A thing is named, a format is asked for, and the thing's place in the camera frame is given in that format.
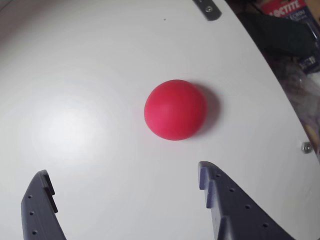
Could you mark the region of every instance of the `white table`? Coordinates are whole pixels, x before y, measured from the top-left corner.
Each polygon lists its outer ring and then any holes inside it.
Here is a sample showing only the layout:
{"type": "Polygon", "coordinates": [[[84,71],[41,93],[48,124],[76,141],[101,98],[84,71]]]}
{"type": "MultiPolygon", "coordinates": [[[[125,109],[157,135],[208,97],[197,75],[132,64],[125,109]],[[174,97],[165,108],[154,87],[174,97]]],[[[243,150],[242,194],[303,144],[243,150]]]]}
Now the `white table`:
{"type": "Polygon", "coordinates": [[[0,14],[0,234],[47,169],[68,240],[212,240],[197,164],[225,171],[297,240],[320,238],[320,166],[263,56],[223,0],[14,0],[0,14]],[[169,141],[150,92],[183,79],[215,92],[217,123],[169,141]]]}

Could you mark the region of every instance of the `metal screw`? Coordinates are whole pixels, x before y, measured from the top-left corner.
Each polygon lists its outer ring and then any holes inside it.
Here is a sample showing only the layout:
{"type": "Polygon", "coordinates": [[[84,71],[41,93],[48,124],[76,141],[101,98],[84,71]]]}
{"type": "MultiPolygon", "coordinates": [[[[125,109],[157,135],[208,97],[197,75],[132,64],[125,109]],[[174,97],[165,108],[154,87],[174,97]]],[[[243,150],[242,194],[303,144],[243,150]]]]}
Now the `metal screw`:
{"type": "Polygon", "coordinates": [[[313,150],[313,147],[310,142],[306,141],[306,142],[302,143],[301,151],[304,154],[309,154],[312,152],[312,150],[313,150]]]}
{"type": "Polygon", "coordinates": [[[207,6],[207,7],[205,8],[205,11],[206,11],[207,13],[211,13],[212,10],[213,10],[212,6],[207,6]]]}

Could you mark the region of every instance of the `metal bracket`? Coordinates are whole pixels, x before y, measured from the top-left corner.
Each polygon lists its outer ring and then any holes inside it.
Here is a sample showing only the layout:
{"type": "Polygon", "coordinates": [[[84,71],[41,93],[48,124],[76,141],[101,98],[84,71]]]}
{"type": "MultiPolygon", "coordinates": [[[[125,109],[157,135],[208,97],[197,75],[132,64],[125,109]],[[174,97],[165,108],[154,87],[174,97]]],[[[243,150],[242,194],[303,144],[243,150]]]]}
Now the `metal bracket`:
{"type": "Polygon", "coordinates": [[[208,21],[217,20],[221,11],[212,0],[193,0],[208,21]]]}

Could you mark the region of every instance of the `loctite package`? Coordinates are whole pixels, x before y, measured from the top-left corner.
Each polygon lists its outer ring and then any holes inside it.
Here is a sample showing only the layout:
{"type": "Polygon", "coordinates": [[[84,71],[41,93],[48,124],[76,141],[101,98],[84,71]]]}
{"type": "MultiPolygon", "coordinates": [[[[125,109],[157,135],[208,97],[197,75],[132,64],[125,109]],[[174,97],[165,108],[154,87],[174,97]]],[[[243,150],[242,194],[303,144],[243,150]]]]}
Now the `loctite package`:
{"type": "Polygon", "coordinates": [[[312,56],[300,58],[298,63],[306,74],[320,71],[320,27],[305,0],[272,0],[260,7],[265,14],[291,19],[308,26],[315,38],[317,51],[312,56]]]}

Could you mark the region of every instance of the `red ball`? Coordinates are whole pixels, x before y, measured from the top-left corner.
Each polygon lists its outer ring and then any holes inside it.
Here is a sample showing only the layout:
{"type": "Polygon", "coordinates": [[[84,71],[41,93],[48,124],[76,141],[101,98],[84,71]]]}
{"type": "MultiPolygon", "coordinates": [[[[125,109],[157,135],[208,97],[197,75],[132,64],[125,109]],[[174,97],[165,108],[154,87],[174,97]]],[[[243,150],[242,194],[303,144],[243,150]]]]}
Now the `red ball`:
{"type": "Polygon", "coordinates": [[[144,107],[148,127],[161,138],[182,140],[195,134],[204,123],[207,102],[202,93],[184,80],[157,86],[144,107]]]}

